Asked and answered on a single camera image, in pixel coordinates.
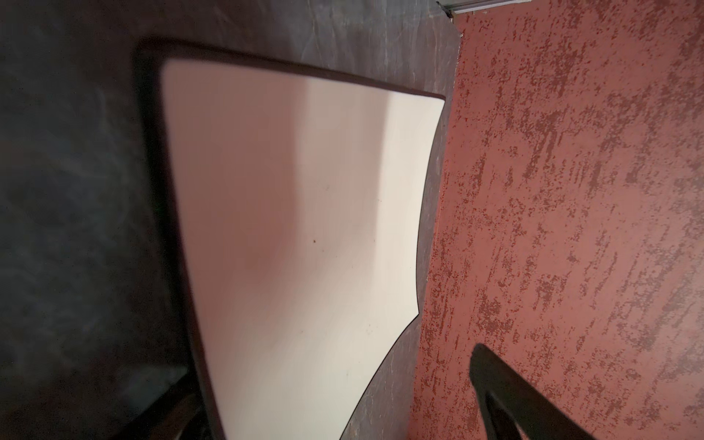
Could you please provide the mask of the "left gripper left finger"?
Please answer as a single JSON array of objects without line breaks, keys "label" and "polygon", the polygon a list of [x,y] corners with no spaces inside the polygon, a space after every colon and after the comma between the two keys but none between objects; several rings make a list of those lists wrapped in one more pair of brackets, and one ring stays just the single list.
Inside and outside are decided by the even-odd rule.
[{"label": "left gripper left finger", "polygon": [[188,372],[113,439],[211,439],[197,376]]}]

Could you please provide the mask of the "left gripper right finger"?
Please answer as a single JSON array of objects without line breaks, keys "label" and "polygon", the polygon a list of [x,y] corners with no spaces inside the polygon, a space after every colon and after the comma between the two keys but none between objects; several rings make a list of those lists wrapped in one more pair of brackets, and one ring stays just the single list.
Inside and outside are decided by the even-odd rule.
[{"label": "left gripper right finger", "polygon": [[484,344],[474,346],[469,377],[489,439],[590,439]]}]

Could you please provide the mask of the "white square plate black rim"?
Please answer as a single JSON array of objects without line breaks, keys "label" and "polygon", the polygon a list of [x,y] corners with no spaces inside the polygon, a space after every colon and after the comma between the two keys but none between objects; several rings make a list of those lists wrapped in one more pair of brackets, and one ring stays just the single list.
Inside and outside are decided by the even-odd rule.
[{"label": "white square plate black rim", "polygon": [[134,69],[214,438],[340,438],[420,312],[445,97],[166,38]]}]

